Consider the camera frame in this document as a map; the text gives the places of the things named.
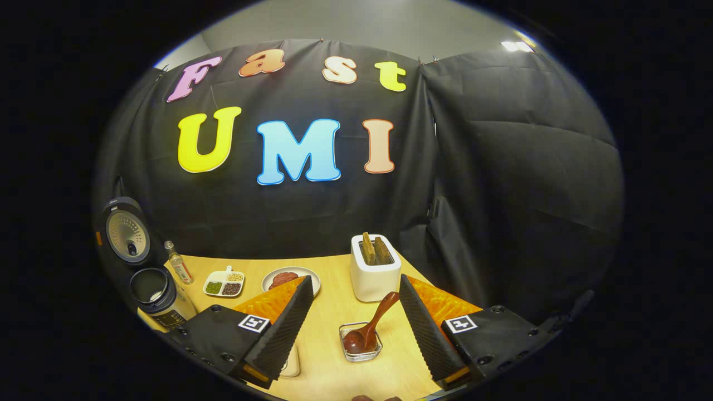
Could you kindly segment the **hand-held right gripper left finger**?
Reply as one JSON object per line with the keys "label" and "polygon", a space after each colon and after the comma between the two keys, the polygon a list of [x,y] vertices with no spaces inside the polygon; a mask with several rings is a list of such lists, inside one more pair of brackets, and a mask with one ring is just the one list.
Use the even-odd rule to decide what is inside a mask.
{"label": "hand-held right gripper left finger", "polygon": [[268,389],[280,376],[314,300],[312,278],[299,277],[266,295],[283,295],[277,317],[212,305],[170,331],[176,345],[235,380]]}

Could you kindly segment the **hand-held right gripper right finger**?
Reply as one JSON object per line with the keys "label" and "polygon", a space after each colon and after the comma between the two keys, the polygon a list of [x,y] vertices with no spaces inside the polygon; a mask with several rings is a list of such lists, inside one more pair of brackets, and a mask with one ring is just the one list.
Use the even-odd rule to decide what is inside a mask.
{"label": "hand-held right gripper right finger", "polygon": [[401,276],[400,300],[431,378],[443,390],[492,380],[549,342],[549,323],[533,325],[502,305],[480,308],[433,285]]}

